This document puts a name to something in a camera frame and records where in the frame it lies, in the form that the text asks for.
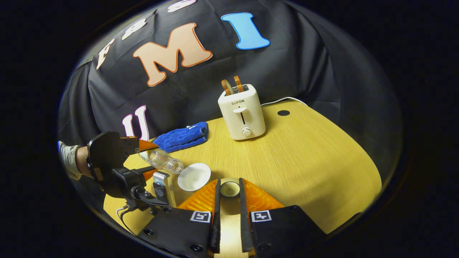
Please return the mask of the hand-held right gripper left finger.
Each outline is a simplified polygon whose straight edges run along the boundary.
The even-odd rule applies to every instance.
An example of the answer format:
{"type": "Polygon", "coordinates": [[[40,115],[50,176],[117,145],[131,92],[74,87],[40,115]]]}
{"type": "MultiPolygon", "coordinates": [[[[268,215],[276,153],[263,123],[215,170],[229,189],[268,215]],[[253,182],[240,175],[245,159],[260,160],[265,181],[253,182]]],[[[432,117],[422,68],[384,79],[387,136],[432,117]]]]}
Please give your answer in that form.
{"type": "Polygon", "coordinates": [[[164,207],[137,234],[174,258],[212,258],[220,252],[219,179],[207,183],[180,207],[164,207]]]}

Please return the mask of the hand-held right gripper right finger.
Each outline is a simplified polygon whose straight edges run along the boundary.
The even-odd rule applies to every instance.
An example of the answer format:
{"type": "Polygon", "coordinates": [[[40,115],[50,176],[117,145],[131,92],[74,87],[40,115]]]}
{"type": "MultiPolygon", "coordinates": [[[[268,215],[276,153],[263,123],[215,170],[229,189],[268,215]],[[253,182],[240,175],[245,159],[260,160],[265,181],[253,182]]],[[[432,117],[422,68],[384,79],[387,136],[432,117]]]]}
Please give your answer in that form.
{"type": "Polygon", "coordinates": [[[305,258],[326,233],[297,205],[284,206],[250,181],[240,178],[243,253],[251,258],[305,258]]]}

